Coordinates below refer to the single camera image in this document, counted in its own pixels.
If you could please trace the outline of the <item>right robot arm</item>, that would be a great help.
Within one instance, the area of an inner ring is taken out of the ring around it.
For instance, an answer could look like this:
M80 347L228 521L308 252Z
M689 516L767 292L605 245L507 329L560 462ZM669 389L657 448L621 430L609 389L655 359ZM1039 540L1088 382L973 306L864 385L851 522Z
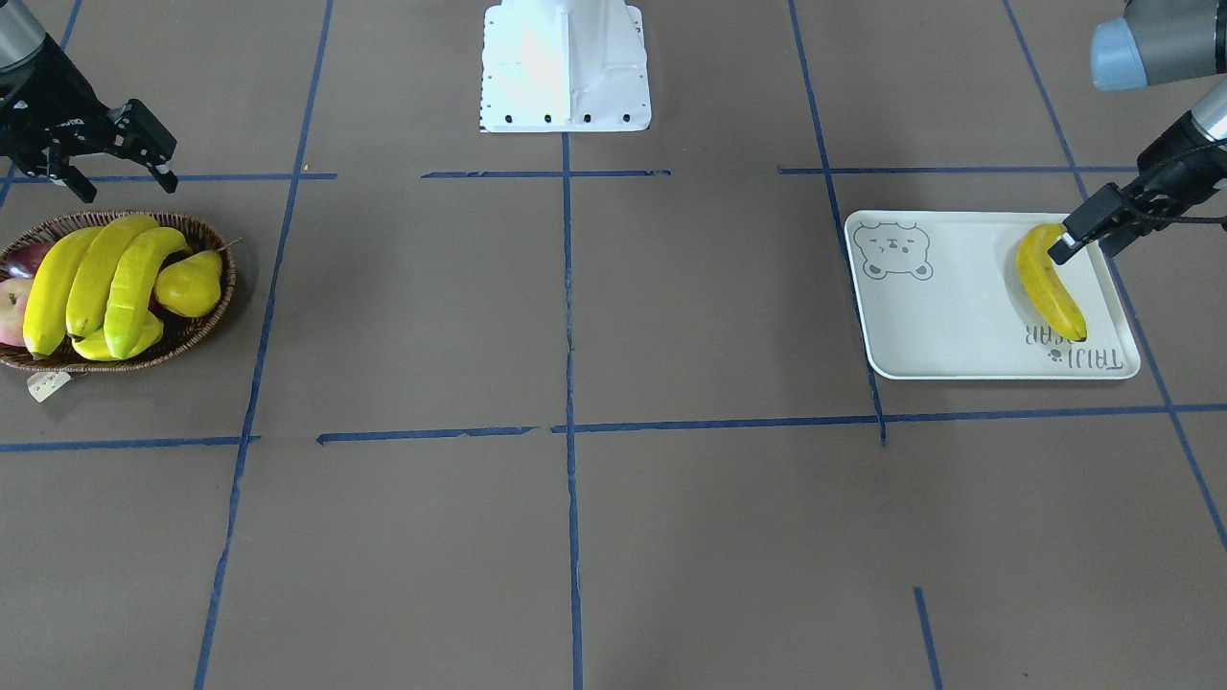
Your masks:
M96 187L72 161L106 153L140 165L171 194L179 184L175 145L140 99L106 106L36 15L22 1L2 2L1 153L18 173L93 203Z

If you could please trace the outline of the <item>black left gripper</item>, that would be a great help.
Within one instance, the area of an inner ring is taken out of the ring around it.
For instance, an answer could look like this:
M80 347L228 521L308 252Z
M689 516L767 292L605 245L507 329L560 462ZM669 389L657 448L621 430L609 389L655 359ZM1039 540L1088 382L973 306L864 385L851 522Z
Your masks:
M1137 176L1130 183L1101 187L1064 219L1064 231L1047 246L1047 255L1065 265L1096 244L1101 254L1113 258L1171 223L1223 228L1223 216L1191 211L1221 192L1225 173L1225 140L1209 139L1191 113L1185 113L1139 153Z

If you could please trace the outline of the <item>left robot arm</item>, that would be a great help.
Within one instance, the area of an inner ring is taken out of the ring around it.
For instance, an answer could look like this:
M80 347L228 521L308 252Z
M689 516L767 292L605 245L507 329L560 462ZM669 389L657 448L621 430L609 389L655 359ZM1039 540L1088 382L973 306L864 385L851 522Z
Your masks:
M1099 91L1144 90L1226 72L1223 1L1128 1L1096 27L1090 66ZM1108 183L1063 221L1047 252L1063 265L1086 247L1117 257L1171 223L1214 223L1191 210L1225 189L1226 83L1220 82L1136 158L1130 183Z

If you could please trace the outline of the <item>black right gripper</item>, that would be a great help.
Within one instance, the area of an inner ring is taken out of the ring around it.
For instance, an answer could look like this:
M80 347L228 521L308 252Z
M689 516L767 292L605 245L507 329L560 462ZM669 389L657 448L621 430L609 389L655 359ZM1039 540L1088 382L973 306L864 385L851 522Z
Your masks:
M82 203L96 200L93 182L70 160L47 160L56 135L67 144L67 157L113 153L142 166L162 192L178 189L172 169L178 140L137 98L109 110L56 43L42 43L29 56L5 66L1 87L2 156L22 173L44 176Z

